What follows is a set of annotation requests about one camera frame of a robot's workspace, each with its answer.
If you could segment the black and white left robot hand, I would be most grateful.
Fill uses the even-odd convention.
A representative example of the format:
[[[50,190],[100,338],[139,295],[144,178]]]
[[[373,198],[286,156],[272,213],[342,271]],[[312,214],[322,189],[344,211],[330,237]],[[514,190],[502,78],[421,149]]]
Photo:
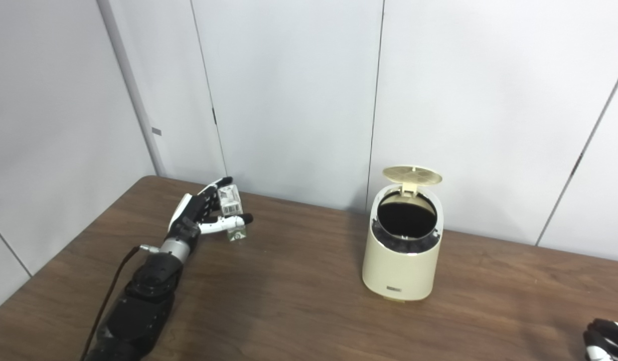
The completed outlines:
[[[252,214],[213,216],[221,211],[222,187],[232,185],[231,176],[220,178],[196,195],[185,194],[172,215],[166,239],[174,239],[195,249],[201,235],[210,235],[251,224]]]

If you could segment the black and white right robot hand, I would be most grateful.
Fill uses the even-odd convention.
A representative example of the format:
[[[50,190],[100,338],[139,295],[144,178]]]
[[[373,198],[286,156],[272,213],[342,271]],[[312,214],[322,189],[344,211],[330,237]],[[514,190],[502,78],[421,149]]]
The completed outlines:
[[[595,318],[582,336],[586,360],[618,360],[618,322]]]

